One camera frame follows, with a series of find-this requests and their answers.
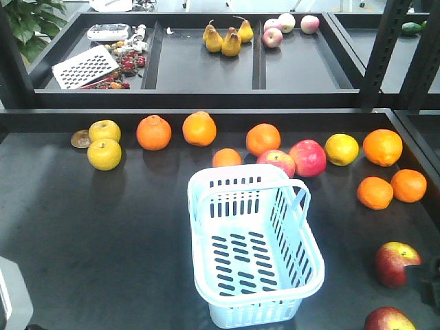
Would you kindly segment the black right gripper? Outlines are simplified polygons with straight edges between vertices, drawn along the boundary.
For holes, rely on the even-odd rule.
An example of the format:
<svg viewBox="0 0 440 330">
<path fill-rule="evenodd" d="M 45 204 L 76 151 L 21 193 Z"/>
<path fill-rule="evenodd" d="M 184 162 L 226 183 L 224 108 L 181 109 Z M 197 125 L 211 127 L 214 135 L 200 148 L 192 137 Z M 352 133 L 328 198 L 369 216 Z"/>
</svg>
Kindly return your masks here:
<svg viewBox="0 0 440 330">
<path fill-rule="evenodd" d="M 420 295 L 421 302 L 439 313 L 439 257 L 407 266 L 406 277 L 408 285 Z"/>
</svg>

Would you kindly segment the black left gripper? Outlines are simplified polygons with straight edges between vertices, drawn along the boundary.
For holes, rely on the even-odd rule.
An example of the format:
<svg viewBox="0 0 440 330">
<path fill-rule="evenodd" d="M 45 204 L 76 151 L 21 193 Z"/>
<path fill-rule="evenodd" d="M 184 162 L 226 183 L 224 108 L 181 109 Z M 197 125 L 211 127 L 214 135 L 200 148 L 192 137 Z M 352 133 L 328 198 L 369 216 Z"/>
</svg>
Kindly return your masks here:
<svg viewBox="0 0 440 330">
<path fill-rule="evenodd" d="M 6 327 L 26 327 L 34 311 L 19 266 L 4 257 L 1 257 L 1 306 Z"/>
</svg>

